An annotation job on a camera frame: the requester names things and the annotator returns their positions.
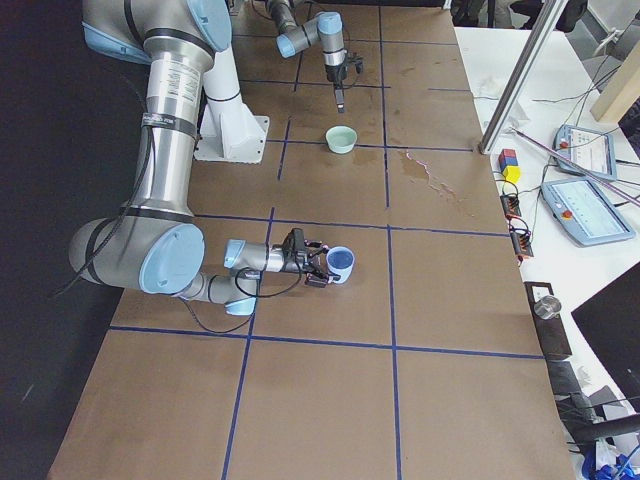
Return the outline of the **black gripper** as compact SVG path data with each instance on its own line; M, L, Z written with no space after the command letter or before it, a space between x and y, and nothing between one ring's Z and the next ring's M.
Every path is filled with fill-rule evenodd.
M318 256L326 254L330 247L318 241L306 241L306 248L302 249L284 249L283 266L281 272L301 274L305 273L305 285L315 288L325 288L328 284L334 282L334 274L324 271L308 271L308 256Z
M336 102L336 108L338 111L344 110L344 89L340 85L346 79L346 65L326 65L325 66L326 77L331 82L334 88L334 97Z

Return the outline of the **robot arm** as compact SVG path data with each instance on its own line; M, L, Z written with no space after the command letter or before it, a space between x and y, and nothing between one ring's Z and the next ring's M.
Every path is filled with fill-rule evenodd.
M344 85L347 76L347 49L343 23L338 12L320 12L304 24L298 24L294 7L300 1L266 1L266 12L276 25L276 45L283 58L291 58L319 43L327 80L333 85L337 111L345 111Z
M269 126L243 102L222 1L87 1L87 45L150 68L134 191L114 218L74 235L69 260L101 285L221 304L248 315L263 272L286 272L323 287L337 275L327 247L292 230L276 245L231 240L226 275L202 270L205 238L187 204L194 159L257 163Z

